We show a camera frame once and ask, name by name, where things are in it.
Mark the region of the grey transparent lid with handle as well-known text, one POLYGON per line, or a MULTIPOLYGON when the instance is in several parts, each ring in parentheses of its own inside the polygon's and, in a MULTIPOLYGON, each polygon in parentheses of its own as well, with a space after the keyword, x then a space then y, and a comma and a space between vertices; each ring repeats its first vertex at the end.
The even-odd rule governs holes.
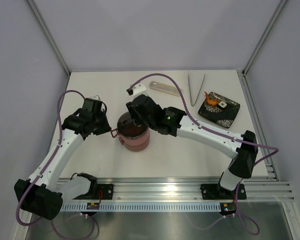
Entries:
POLYGON ((113 138, 122 136, 127 139, 138 139, 146 134, 148 127, 145 124, 135 125, 129 112, 122 114, 116 128, 110 131, 113 138))

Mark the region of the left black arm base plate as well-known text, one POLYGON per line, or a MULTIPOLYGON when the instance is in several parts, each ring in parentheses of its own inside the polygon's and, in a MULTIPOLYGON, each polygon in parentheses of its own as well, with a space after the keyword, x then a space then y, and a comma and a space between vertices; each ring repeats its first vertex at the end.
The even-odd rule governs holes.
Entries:
POLYGON ((112 200, 114 193, 113 184, 96 183, 93 184, 87 193, 75 197, 75 200, 112 200))

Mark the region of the pink steel bowl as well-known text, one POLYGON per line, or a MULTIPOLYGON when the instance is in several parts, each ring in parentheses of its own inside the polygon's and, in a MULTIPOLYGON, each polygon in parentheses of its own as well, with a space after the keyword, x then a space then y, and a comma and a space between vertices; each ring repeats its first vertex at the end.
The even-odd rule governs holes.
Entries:
POLYGON ((135 136, 135 137, 128 137, 123 135, 122 133, 119 133, 119 141, 121 142, 122 145, 124 145, 124 140, 134 140, 134 139, 148 139, 150 138, 150 130, 146 130, 143 134, 139 135, 139 136, 135 136))

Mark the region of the metal tongs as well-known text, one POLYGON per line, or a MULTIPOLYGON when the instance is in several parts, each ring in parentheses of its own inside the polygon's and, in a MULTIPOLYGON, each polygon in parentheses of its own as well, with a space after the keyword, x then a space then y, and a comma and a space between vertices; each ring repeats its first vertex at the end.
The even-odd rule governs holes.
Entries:
POLYGON ((187 73, 187 83, 191 107, 194 107, 198 102, 203 88, 203 84, 205 82, 205 78, 205 71, 189 70, 187 73))

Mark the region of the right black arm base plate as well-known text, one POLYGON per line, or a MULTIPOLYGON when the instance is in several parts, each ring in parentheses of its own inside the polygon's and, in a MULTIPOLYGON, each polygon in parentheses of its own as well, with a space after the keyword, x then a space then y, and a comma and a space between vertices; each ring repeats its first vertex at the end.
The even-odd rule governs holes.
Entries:
POLYGON ((204 183, 200 185, 201 195, 203 200, 246 200, 246 189, 241 183, 238 188, 238 193, 236 189, 227 190, 222 188, 218 183, 204 183))

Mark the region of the dark red steel bowl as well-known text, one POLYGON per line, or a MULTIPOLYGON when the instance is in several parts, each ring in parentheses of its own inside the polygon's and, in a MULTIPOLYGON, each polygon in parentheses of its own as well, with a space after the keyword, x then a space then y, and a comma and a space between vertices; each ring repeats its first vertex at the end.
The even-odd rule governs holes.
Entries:
POLYGON ((144 150, 150 143, 150 138, 147 139, 125 139, 123 145, 126 149, 132 152, 140 152, 144 150))

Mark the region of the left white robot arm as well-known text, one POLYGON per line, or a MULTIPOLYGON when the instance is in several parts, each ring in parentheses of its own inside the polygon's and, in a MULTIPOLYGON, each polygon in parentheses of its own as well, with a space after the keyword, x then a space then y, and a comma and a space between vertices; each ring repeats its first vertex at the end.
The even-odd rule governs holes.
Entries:
POLYGON ((97 178, 88 173, 79 173, 61 187, 57 187, 57 183, 70 158, 87 137, 111 131, 106 113, 107 106, 101 100, 85 98, 82 107, 64 119, 57 144, 28 179, 15 183, 18 211, 53 220, 64 203, 77 197, 89 200, 102 196, 97 178))

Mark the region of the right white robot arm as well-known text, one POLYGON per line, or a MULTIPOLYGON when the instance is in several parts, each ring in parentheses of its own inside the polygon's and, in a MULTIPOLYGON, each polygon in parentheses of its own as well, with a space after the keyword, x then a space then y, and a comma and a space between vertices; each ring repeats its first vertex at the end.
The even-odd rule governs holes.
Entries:
POLYGON ((190 139, 211 147, 231 159, 217 185, 217 193, 229 198, 243 179, 252 176, 258 155, 257 139, 252 131, 244 134, 226 133, 209 124, 195 120, 185 111, 175 108, 161 108, 149 96, 141 94, 126 103, 135 125, 147 125, 161 135, 190 139))

